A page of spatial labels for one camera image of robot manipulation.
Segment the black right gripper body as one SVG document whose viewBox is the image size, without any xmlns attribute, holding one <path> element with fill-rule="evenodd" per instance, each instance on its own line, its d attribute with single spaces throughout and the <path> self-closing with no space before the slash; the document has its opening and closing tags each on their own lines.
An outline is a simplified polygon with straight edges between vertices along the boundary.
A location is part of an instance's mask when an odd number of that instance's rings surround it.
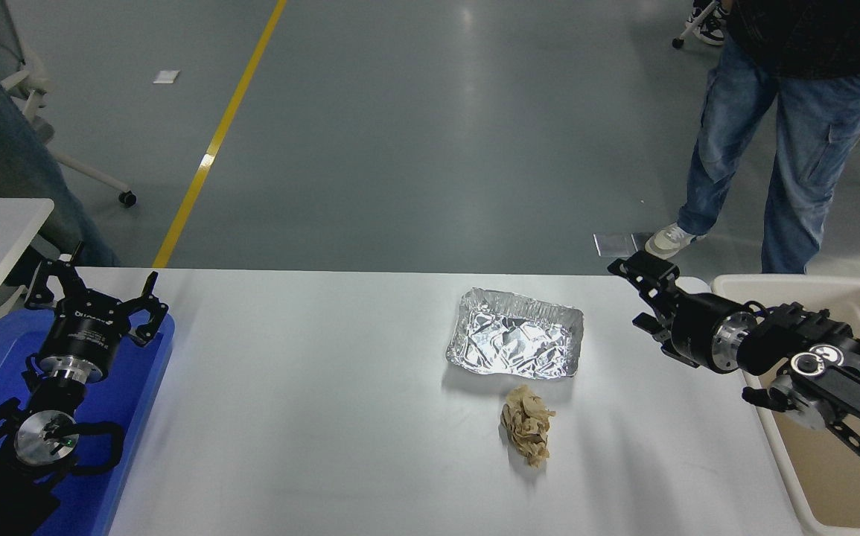
<svg viewBox="0 0 860 536">
<path fill-rule="evenodd" d="M 711 371 L 730 371 L 725 356 L 713 350 L 720 325 L 732 315 L 732 302 L 715 294 L 681 294 L 670 328 L 672 349 L 689 366 Z"/>
</svg>

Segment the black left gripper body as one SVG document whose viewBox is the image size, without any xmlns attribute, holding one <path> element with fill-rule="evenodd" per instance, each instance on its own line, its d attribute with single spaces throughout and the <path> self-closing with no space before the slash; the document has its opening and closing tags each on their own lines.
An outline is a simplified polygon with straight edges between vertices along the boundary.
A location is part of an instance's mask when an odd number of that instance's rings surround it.
<svg viewBox="0 0 860 536">
<path fill-rule="evenodd" d="M 60 301 L 54 308 L 53 325 L 39 350 L 39 362 L 74 357 L 92 364 L 110 364 L 129 328 L 129 314 L 123 302 Z"/>
</svg>

